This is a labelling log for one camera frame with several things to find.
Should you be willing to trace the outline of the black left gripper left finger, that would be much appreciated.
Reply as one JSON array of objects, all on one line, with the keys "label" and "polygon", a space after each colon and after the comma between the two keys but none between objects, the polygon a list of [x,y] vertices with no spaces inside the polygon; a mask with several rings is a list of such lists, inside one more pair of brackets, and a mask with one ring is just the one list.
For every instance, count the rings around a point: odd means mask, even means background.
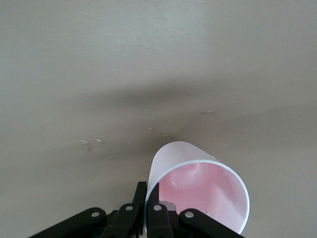
[{"label": "black left gripper left finger", "polygon": [[29,238],[139,238],[147,183],[137,183],[132,202],[107,214],[99,207],[84,210]]}]

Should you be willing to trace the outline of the pink plastic cup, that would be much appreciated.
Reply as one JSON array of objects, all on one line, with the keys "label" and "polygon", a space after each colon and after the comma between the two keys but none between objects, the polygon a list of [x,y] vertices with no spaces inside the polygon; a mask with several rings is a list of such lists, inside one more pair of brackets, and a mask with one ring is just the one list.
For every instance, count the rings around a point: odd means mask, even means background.
[{"label": "pink plastic cup", "polygon": [[241,234],[250,213],[250,198],[240,176],[200,148],[184,141],[161,147],[155,154],[145,205],[154,199],[177,214],[197,209]]}]

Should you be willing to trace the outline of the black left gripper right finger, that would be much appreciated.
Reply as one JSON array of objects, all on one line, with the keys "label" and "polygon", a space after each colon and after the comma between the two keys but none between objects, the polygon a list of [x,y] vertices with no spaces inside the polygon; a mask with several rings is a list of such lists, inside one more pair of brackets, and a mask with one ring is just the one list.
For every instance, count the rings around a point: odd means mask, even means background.
[{"label": "black left gripper right finger", "polygon": [[244,238],[201,211],[190,208],[177,214],[159,200],[159,184],[147,201],[148,238]]}]

